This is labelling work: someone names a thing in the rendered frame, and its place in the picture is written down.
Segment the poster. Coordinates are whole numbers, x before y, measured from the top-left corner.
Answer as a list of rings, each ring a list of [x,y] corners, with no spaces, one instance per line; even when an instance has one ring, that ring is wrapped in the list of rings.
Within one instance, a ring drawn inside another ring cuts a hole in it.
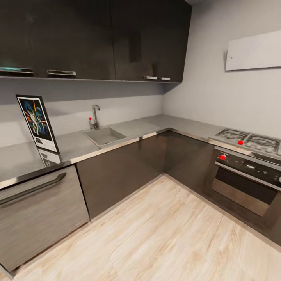
[[[42,96],[16,97],[36,146],[60,154]]]

